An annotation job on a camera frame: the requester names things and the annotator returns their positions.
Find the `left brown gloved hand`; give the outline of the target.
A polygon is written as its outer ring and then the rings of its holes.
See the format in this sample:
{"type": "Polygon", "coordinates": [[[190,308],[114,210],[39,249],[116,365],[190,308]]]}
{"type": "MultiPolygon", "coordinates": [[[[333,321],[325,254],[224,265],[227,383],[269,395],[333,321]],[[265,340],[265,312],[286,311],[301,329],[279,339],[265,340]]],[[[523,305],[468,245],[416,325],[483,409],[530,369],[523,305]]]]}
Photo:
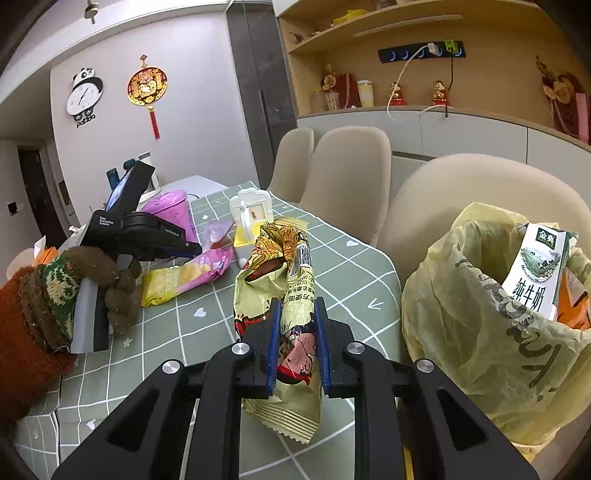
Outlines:
{"type": "Polygon", "coordinates": [[[96,247],[72,247],[47,264],[40,264],[19,281],[19,298],[27,326],[38,346],[56,353],[73,340],[74,309],[83,280],[106,289],[107,319],[117,334],[134,324],[132,294],[141,273],[137,261],[119,269],[96,247]]]}

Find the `left orange sleeve forearm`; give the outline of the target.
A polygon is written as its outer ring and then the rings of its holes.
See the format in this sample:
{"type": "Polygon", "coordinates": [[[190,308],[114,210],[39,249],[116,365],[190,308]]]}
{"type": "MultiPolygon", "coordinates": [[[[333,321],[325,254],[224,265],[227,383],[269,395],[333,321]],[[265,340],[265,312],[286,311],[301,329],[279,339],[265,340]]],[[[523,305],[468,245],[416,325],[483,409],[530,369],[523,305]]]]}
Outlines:
{"type": "Polygon", "coordinates": [[[76,360],[69,353],[48,353],[30,332],[20,296],[22,280],[33,273],[19,269],[1,287],[1,427],[13,427],[76,360]]]}

